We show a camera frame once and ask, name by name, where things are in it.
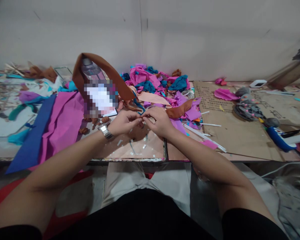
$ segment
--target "wristwatch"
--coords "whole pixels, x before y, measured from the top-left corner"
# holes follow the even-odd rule
[[[106,139],[111,139],[113,137],[113,135],[111,134],[111,132],[109,132],[108,127],[107,127],[109,124],[110,124],[110,122],[106,122],[106,123],[101,124],[98,127],[98,129],[100,131],[102,131],[102,133],[106,137]]]

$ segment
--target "white power cord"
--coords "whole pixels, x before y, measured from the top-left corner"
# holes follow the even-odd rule
[[[283,165],[283,166],[277,168],[276,170],[274,170],[274,171],[272,171],[272,172],[269,172],[269,173],[267,173],[267,174],[265,174],[265,175],[262,175],[261,177],[263,178],[263,177],[265,177],[265,176],[268,176],[268,175],[271,174],[271,173],[275,173],[275,172],[279,171],[280,169],[282,169],[282,168],[284,168],[285,166],[288,166],[288,165],[290,165],[290,164],[300,164],[300,162],[291,162],[291,163],[287,163],[287,164],[285,164],[285,165]]]

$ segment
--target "hand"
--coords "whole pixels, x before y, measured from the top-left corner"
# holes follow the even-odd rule
[[[113,136],[118,136],[128,133],[133,127],[139,124],[142,124],[142,118],[138,113],[121,110],[108,126],[108,130]]]
[[[146,116],[153,117],[156,122],[152,123]],[[166,111],[160,107],[152,107],[142,114],[143,120],[157,135],[168,138],[176,129],[172,125]]]

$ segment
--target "white wall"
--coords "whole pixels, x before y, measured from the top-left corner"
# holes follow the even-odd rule
[[[0,69],[9,61],[73,66],[81,52],[118,72],[141,62],[139,0],[0,0]]]
[[[147,64],[191,80],[264,79],[300,48],[300,0],[141,0]]]
[[[0,0],[0,68],[73,66],[92,52],[119,73],[143,62],[190,80],[247,81],[298,48],[300,0]]]

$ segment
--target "person's right hand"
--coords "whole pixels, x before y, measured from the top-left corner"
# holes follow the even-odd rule
[[[147,116],[153,117],[156,122],[152,123]],[[146,122],[149,128],[157,135],[168,138],[173,133],[174,126],[172,125],[170,118],[166,111],[161,107],[152,107],[142,114],[142,119]]]

